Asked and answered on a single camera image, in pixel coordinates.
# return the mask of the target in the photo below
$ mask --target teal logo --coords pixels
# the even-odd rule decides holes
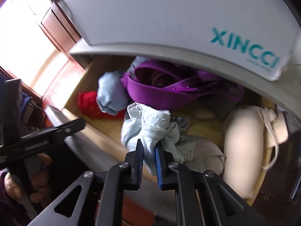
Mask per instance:
[[[212,28],[212,32],[214,38],[210,41],[211,43],[217,43],[220,46],[237,50],[240,53],[247,53],[250,57],[247,59],[248,62],[255,65],[261,64],[261,68],[267,71],[271,71],[271,68],[273,69],[280,59],[275,53],[264,50],[262,45],[252,44],[251,40],[243,40],[240,35],[235,33],[228,33],[226,30],[219,32],[215,27]]]

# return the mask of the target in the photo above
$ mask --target human hand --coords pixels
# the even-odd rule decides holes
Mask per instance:
[[[51,189],[50,186],[48,185],[49,171],[45,166],[49,166],[52,163],[52,159],[44,153],[38,154],[38,156],[42,161],[43,167],[41,168],[41,171],[38,174],[36,174],[31,180],[31,185],[36,191],[30,195],[30,200],[33,203],[40,202],[42,206],[45,208],[51,202],[50,199]],[[10,196],[10,198],[22,204],[20,200],[20,198],[23,196],[22,190],[15,183],[15,181],[13,181],[10,173],[7,173],[4,178],[4,187],[6,193]]]

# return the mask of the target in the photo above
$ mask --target red cloth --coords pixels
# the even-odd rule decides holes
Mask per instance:
[[[78,107],[83,115],[96,118],[123,119],[125,110],[119,111],[117,115],[110,115],[100,111],[96,103],[97,92],[85,92],[78,94]]]

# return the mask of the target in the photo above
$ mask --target red tile floor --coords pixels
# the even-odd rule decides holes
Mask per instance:
[[[46,91],[43,97],[43,108],[46,105],[52,105],[58,109],[62,109],[80,81],[84,71],[76,61],[67,62]],[[45,127],[52,126],[48,118],[46,118],[44,125]]]

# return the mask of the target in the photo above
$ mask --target purple fabric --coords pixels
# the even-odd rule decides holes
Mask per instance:
[[[26,226],[30,219],[22,205],[11,199],[4,188],[4,177],[8,170],[0,171],[0,225]]]
[[[152,85],[151,77],[162,72],[161,78],[170,82],[169,86]],[[133,101],[145,104],[157,110],[174,110],[191,101],[209,94],[219,94],[230,102],[238,103],[244,95],[243,87],[237,85],[239,97],[234,97],[217,88],[221,77],[201,70],[184,70],[172,63],[148,60],[135,68],[135,78],[125,73],[121,82]]]

